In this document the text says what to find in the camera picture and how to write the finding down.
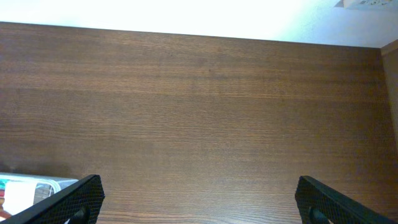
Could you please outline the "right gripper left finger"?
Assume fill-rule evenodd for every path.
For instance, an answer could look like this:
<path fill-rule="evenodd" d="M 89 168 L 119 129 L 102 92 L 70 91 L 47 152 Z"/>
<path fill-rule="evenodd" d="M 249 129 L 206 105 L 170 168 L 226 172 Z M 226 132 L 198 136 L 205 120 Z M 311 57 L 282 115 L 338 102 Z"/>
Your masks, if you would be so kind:
<path fill-rule="evenodd" d="M 101 177 L 91 174 L 3 223 L 96 224 L 104 199 Z"/>

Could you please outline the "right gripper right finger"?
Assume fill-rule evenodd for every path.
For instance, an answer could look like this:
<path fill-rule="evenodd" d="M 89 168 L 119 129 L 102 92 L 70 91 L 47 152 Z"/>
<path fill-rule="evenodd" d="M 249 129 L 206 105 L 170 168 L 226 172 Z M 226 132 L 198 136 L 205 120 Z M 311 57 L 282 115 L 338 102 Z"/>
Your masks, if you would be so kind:
<path fill-rule="evenodd" d="M 397 224 L 307 175 L 298 180 L 295 200 L 303 224 Z"/>

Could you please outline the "screwdriver set clear pack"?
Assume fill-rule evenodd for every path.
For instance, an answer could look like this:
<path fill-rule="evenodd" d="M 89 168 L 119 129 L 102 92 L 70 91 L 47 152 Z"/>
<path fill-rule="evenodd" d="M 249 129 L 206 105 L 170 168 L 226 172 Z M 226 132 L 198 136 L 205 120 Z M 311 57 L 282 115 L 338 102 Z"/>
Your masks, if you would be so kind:
<path fill-rule="evenodd" d="M 1 221 L 33 206 L 35 182 L 1 179 Z"/>

